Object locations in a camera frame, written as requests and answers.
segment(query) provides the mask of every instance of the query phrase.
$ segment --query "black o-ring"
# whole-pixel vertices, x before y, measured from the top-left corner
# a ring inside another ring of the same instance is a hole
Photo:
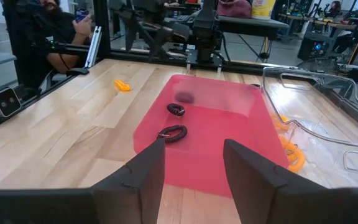
[[[175,95],[175,100],[181,103],[194,103],[194,96],[191,93],[180,91]]]
[[[174,137],[165,138],[165,136],[167,136],[168,133],[170,133],[172,131],[178,131],[178,130],[181,131],[179,134],[175,135]],[[186,135],[187,135],[186,126],[175,125],[172,127],[164,128],[162,131],[159,132],[157,138],[165,138],[165,143],[173,143],[173,142],[177,142],[177,141],[183,139]]]
[[[176,116],[183,116],[185,114],[185,108],[176,103],[168,104],[167,109]]]

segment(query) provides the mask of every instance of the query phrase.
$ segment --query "transparent container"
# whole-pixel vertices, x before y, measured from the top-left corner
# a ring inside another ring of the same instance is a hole
[[[358,187],[353,80],[265,68],[261,92],[290,162],[288,169],[327,188]]]

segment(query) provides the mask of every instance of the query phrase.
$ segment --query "pink tray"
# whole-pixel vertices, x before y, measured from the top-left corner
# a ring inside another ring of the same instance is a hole
[[[179,102],[178,96],[192,96],[193,102]],[[185,114],[171,114],[169,103],[184,106]],[[172,76],[135,130],[135,152],[155,141],[163,128],[177,124],[185,125],[188,134],[165,145],[166,184],[231,197],[223,163],[225,139],[234,139],[288,167],[260,90],[252,85]]]

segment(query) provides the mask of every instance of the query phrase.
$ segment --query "desk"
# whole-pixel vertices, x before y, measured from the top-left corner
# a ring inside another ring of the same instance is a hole
[[[357,27],[356,25],[338,24],[338,23],[334,23],[334,22],[324,22],[324,21],[318,21],[316,19],[310,19],[309,21],[310,21],[310,23],[308,24],[308,28],[305,32],[304,39],[323,41],[323,42],[327,43],[329,45],[329,47],[326,50],[326,56],[333,55],[333,50],[334,50],[334,45],[335,45],[336,39],[338,38],[339,34],[343,30],[354,30]],[[312,32],[313,24],[319,24],[319,25],[332,27],[334,29],[334,33],[332,34],[331,32],[328,32],[327,34],[320,34],[317,32]]]
[[[242,19],[227,16],[219,16],[219,27],[222,32],[257,35],[268,37],[269,40],[275,40],[277,38],[278,29],[289,28],[288,24],[273,19]]]
[[[132,134],[168,79],[185,71],[105,59],[87,76],[74,78],[34,103],[0,125],[0,189],[87,187],[111,174],[135,156]],[[191,70],[190,75],[239,83],[262,79],[236,73],[217,77],[206,70]],[[115,79],[129,82],[133,90],[118,92]],[[277,95],[272,97],[283,98],[283,86],[277,83],[274,88]],[[312,96],[284,97],[279,109],[303,111],[310,106],[310,116],[329,111],[331,120],[321,121],[324,128],[358,141],[358,124],[352,118],[333,109],[321,94]],[[158,218],[161,224],[240,223],[231,198],[171,185],[164,186]]]
[[[284,17],[284,19],[289,19],[289,23],[288,23],[288,26],[289,28],[285,31],[285,34],[282,35],[282,39],[284,40],[290,40],[290,32],[291,32],[291,27],[292,27],[292,24],[293,24],[293,21],[294,20],[297,20],[297,21],[308,21],[309,20],[309,17],[305,17],[305,16],[291,16],[291,15],[287,15],[287,14],[280,14],[281,17]]]

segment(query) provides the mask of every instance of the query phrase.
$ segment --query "pink bag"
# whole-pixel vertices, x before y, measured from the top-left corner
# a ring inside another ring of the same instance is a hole
[[[219,0],[218,15],[237,18],[251,18],[252,6],[247,0]]]

